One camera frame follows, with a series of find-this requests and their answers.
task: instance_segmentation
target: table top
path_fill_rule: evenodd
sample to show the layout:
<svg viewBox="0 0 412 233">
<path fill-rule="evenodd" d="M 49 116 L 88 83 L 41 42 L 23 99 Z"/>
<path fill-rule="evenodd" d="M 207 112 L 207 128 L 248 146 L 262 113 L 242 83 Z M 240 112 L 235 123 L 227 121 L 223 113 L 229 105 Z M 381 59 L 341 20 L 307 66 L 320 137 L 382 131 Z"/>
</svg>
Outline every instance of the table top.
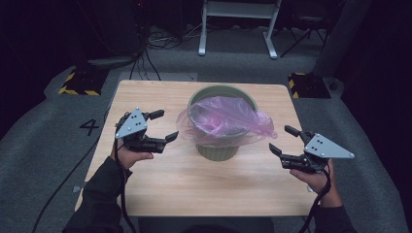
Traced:
<svg viewBox="0 0 412 233">
<path fill-rule="evenodd" d="M 176 120 L 192 94 L 218 83 L 122 81 L 118 86 L 86 181 L 110 154 L 115 124 L 126 112 L 139 107 L 164 116 L 148 120 L 147 135 L 164 138 L 175 132 Z M 306 183 L 283 169 L 269 150 L 274 144 L 283 153 L 300 155 L 303 143 L 284 131 L 285 125 L 300 128 L 287 88 L 278 84 L 225 83 L 245 90 L 257 107 L 272 117 L 277 139 L 268 138 L 241 146 L 227 161 L 211 161 L 195 144 L 178 139 L 137 162 L 126 185 L 127 212 L 131 216 L 306 216 L 315 199 Z M 82 200 L 80 196 L 76 208 Z"/>
</svg>

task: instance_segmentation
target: number 4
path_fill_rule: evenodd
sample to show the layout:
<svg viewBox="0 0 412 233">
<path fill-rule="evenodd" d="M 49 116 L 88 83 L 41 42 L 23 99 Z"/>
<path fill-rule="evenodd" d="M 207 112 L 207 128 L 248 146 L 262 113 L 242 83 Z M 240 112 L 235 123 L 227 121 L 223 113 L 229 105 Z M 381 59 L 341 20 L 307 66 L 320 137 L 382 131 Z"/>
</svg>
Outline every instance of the number 4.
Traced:
<svg viewBox="0 0 412 233">
<path fill-rule="evenodd" d="M 90 136 L 90 135 L 91 135 L 91 131 L 93 131 L 93 129 L 99 127 L 99 126 L 94 126 L 95 123 L 96 123 L 96 120 L 92 118 L 92 119 L 89 120 L 88 122 L 82 124 L 82 125 L 80 126 L 80 128 L 86 128 L 86 129 L 88 129 L 88 134 L 87 134 L 87 136 Z"/>
</svg>

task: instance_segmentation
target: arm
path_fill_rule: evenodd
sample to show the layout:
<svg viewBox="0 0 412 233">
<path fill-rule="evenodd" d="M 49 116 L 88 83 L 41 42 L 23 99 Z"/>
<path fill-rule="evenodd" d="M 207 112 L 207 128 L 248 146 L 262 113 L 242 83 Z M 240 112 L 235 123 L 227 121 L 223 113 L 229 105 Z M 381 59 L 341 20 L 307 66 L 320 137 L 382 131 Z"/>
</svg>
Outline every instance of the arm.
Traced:
<svg viewBox="0 0 412 233">
<path fill-rule="evenodd" d="M 120 148 L 118 155 L 127 178 L 131 175 L 128 169 L 136 161 L 154 158 L 151 153 L 137 153 L 125 148 Z M 111 156 L 106 158 L 88 181 L 83 190 L 81 206 L 73 213 L 62 232 L 122 232 L 121 209 L 118 205 L 120 182 L 120 171 L 112 151 Z"/>
<path fill-rule="evenodd" d="M 330 191 L 322 198 L 320 206 L 315 211 L 315 223 L 317 233 L 357 232 L 346 213 L 337 190 L 333 172 L 333 162 L 329 160 Z M 299 180 L 308 183 L 316 192 L 320 193 L 326 184 L 326 176 L 323 173 L 307 174 L 297 170 L 291 170 L 291 174 Z"/>
</svg>

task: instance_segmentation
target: pink plastic bag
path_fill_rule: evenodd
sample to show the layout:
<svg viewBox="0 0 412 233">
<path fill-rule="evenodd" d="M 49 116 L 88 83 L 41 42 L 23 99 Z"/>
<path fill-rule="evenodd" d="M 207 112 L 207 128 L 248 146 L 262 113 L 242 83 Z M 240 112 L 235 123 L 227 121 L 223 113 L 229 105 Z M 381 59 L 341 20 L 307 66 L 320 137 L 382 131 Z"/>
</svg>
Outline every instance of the pink plastic bag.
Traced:
<svg viewBox="0 0 412 233">
<path fill-rule="evenodd" d="M 278 136 L 270 116 L 254 111 L 243 98 L 202 99 L 179 114 L 176 126 L 183 139 L 217 148 L 239 147 Z"/>
</svg>

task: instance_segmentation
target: human hand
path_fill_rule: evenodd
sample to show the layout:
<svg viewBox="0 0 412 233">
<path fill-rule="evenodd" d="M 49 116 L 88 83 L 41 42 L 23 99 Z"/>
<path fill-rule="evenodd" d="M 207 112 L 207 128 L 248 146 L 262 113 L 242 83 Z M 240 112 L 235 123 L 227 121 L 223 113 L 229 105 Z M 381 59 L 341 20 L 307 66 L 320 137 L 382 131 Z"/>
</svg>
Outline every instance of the human hand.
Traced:
<svg viewBox="0 0 412 233">
<path fill-rule="evenodd" d="M 115 159 L 115 146 L 110 155 Z M 118 157 L 124 169 L 130 169 L 137 161 L 145 159 L 153 159 L 154 155 L 150 152 L 134 152 L 122 147 L 122 141 L 118 140 Z"/>
<path fill-rule="evenodd" d="M 326 171 L 330 175 L 330 191 L 322 198 L 321 207 L 340 207 L 342 206 L 342 201 L 335 185 L 333 161 L 331 158 L 328 162 L 328 168 L 329 171 L 327 169 Z M 307 183 L 318 194 L 321 193 L 327 182 L 324 173 L 308 174 L 295 169 L 291 169 L 290 173 L 300 181 Z"/>
</svg>

